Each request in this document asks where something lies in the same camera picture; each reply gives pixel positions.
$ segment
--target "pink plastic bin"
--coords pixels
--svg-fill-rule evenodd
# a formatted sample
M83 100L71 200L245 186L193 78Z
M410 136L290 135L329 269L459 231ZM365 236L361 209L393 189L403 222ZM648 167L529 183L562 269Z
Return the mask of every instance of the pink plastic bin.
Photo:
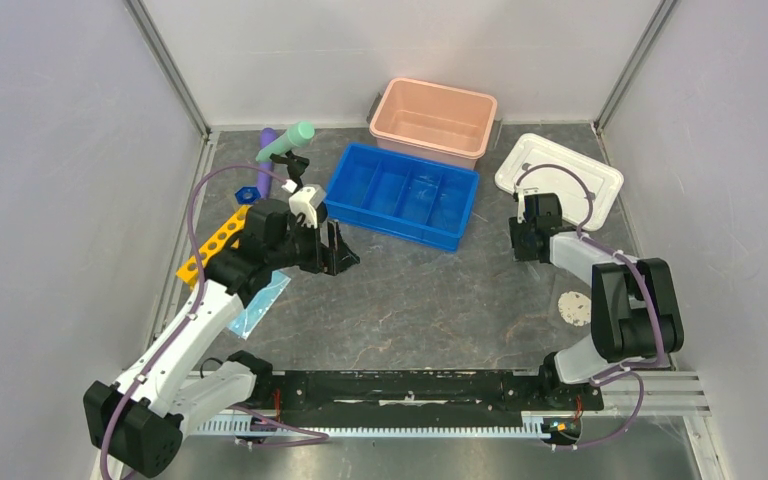
M394 78L369 131L380 148L473 170L495 117L490 95Z

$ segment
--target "purple cylinder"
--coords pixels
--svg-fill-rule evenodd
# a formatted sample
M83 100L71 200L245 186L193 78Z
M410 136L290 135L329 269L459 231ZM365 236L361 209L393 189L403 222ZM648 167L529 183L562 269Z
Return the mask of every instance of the purple cylinder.
M278 132L271 128L264 128L260 131L260 148L263 148L278 138ZM260 168L272 171L272 162L263 162L258 165ZM260 198L269 198L269 189L272 186L272 177L257 172L257 191L260 192Z

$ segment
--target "white wall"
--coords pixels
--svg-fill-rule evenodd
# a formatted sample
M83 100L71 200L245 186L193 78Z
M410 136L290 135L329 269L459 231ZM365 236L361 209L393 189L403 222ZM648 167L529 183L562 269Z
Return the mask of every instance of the white wall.
M88 477L81 399L145 347L198 147L122 2L0 2L0 478Z
M361 123L407 76L592 120L658 0L147 0L212 125Z
M606 137L734 478L768 478L768 2L680 3Z

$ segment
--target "black base bar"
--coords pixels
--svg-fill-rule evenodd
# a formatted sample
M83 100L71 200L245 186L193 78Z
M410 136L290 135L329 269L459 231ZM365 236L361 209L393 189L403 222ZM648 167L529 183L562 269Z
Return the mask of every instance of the black base bar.
M546 391L536 375L512 370L287 371L263 379L255 408L274 408L302 427L516 427L522 411L602 410L590 385Z

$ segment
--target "mint green cylinder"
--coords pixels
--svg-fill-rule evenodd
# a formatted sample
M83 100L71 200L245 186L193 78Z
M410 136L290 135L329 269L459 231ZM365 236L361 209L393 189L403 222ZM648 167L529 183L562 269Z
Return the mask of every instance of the mint green cylinder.
M287 151L294 148L307 146L313 139L314 133L316 133L316 130L310 122L299 122L288 128L274 142L257 152L255 160L258 162L269 162L271 161L270 157L272 154L284 155Z

